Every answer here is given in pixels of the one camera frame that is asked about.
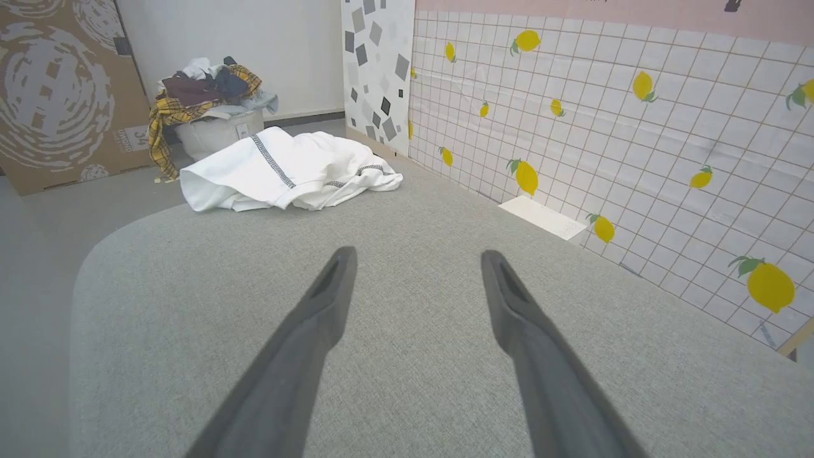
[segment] gray table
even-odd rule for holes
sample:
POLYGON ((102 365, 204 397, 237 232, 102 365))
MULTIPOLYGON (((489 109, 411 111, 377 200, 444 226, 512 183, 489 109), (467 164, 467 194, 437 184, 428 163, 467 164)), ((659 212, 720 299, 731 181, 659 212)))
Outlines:
POLYGON ((414 165, 338 207, 194 214, 98 244, 73 298, 74 456, 180 456, 340 245, 359 268, 306 456, 530 456, 479 254, 502 251, 653 457, 814 454, 814 373, 414 165))

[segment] lemon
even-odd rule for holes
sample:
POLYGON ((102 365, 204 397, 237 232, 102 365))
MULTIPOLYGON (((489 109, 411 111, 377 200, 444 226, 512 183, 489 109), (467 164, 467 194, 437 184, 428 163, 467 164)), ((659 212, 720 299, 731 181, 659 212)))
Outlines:
POLYGON ((786 108, 791 110, 791 105, 789 105, 789 102, 794 102, 797 105, 805 108, 806 98, 808 98, 809 103, 814 103, 814 80, 801 84, 797 87, 797 89, 794 90, 794 92, 789 94, 786 97, 786 108))
POLYGON ((774 313, 788 306, 794 300, 794 282, 788 275, 765 259, 738 256, 729 263, 738 263, 737 276, 751 272, 746 286, 755 302, 774 313))
POLYGON ((453 152, 449 151, 447 148, 441 147, 438 148, 438 151, 441 153, 441 159, 444 160, 446 165, 450 167, 453 166, 453 152))
POLYGON ((653 78, 644 72, 633 80, 633 94, 642 102, 652 103, 658 98, 653 91, 653 78))
POLYGON ((690 179, 689 185, 691 187, 701 189, 709 184, 710 180, 712 180, 712 168, 710 168, 709 165, 704 164, 704 166, 701 168, 701 172, 695 174, 695 176, 690 179))
POLYGON ((532 196, 534 196, 534 192, 537 190, 537 172, 534 171, 534 167, 532 167, 528 162, 521 161, 520 159, 512 159, 506 164, 506 167, 511 168, 511 173, 517 172, 517 185, 520 186, 520 189, 528 192, 532 196))
POLYGON ((593 224, 593 231, 597 233, 599 240, 609 244, 613 240, 613 236, 616 235, 616 230, 613 228, 613 224, 608 221, 608 218, 599 214, 588 214, 588 219, 593 224))
POLYGON ((454 63, 457 60, 457 57, 455 57, 455 46, 453 46, 451 42, 447 42, 447 48, 445 52, 447 54, 447 60, 449 62, 454 63))
POLYGON ((538 45, 540 45, 540 35, 537 35, 537 32, 534 30, 526 30, 525 32, 521 32, 517 38, 514 39, 511 48, 509 48, 509 53, 514 55, 519 54, 520 51, 534 51, 534 48, 538 45))
POLYGON ((557 99, 554 99, 551 102, 551 112, 554 113, 556 117, 563 117, 565 116, 565 110, 562 109, 562 102, 557 99))

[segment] pink wallpaper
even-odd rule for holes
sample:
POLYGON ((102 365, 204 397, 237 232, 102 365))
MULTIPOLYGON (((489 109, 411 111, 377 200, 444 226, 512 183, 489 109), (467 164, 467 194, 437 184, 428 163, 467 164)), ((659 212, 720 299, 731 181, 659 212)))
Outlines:
POLYGON ((542 15, 697 30, 814 46, 814 1, 742 0, 416 0, 416 10, 542 15))

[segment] lemon patterned wallpaper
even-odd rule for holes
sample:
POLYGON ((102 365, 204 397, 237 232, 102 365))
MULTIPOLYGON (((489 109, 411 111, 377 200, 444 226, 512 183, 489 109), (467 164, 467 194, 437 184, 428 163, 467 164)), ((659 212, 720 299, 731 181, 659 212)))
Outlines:
POLYGON ((409 156, 772 348, 814 316, 814 48, 417 11, 409 156))

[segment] white laundry basket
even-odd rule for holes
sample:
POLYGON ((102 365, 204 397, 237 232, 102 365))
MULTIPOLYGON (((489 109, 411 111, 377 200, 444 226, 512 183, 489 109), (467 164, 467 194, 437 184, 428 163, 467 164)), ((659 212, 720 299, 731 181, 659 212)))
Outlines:
POLYGON ((196 162, 261 130, 263 110, 232 115, 229 119, 207 117, 175 128, 186 154, 196 162))

